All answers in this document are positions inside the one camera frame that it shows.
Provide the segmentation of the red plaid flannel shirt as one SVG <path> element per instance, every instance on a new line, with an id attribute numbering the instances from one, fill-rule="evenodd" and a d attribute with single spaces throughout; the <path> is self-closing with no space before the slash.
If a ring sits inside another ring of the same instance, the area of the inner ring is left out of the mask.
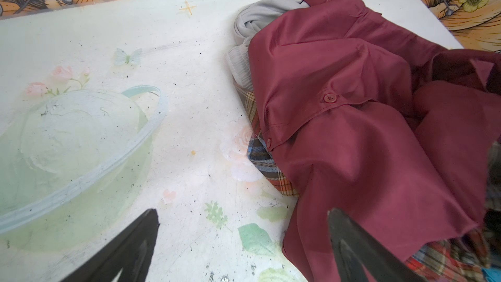
<path id="1" fill-rule="evenodd" d="M 275 189 L 285 196 L 298 192 L 275 164 L 262 138 L 257 105 L 252 91 L 234 84 L 252 126 L 247 156 Z M 500 268 L 500 248 L 492 228 L 475 228 L 460 238 L 425 244 L 405 265 L 428 281 L 485 281 L 483 268 Z"/>

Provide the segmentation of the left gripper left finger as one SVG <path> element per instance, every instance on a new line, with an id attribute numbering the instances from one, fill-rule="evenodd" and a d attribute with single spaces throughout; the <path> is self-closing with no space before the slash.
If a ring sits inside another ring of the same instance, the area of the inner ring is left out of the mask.
<path id="1" fill-rule="evenodd" d="M 159 217 L 148 209 L 64 281 L 145 281 L 151 265 Z"/>

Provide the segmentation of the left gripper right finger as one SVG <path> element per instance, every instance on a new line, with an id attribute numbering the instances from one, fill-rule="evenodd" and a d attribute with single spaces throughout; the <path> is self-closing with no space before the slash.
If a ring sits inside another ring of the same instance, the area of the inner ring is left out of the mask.
<path id="1" fill-rule="evenodd" d="M 341 281 L 423 281 L 343 210 L 328 213 L 331 248 Z"/>

